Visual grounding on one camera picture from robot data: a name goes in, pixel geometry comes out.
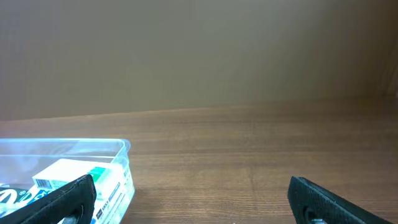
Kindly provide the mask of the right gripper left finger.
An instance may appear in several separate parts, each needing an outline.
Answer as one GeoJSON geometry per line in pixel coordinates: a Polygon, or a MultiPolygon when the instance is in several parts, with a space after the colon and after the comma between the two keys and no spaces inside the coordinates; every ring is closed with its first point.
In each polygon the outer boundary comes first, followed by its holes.
{"type": "Polygon", "coordinates": [[[90,224],[95,209],[93,177],[83,175],[43,198],[1,218],[1,224],[90,224]]]}

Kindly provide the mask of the dark green round-logo box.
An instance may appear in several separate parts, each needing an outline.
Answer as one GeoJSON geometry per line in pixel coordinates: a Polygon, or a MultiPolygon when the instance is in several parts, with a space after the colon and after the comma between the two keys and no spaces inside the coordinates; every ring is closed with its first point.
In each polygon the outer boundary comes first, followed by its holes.
{"type": "Polygon", "coordinates": [[[24,203],[29,201],[32,194],[25,189],[13,189],[1,187],[1,204],[3,205],[14,205],[17,203],[24,203]]]}

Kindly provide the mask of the white green box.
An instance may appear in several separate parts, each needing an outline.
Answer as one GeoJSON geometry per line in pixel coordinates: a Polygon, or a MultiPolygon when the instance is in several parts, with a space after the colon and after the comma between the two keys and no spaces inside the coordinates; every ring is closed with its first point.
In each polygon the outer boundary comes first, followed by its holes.
{"type": "Polygon", "coordinates": [[[32,179],[39,189],[56,190],[83,175],[92,176],[99,200],[109,199],[124,184],[119,164],[71,159],[59,159],[32,179]]]}

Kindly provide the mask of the white Hansaplast plaster box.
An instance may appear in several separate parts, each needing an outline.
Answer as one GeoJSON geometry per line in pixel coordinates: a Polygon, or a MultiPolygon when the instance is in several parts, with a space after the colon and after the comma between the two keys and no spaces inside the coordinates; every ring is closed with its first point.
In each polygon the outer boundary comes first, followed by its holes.
{"type": "Polygon", "coordinates": [[[96,200],[90,224],[120,223],[126,186],[127,178],[120,165],[112,164],[103,169],[95,180],[96,200]]]}

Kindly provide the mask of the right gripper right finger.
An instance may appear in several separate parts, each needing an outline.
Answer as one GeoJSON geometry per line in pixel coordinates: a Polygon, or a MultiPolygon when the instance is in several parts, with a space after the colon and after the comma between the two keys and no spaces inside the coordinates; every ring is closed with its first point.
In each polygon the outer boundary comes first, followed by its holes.
{"type": "Polygon", "coordinates": [[[391,224],[304,177],[291,177],[287,198],[297,224],[391,224]]]}

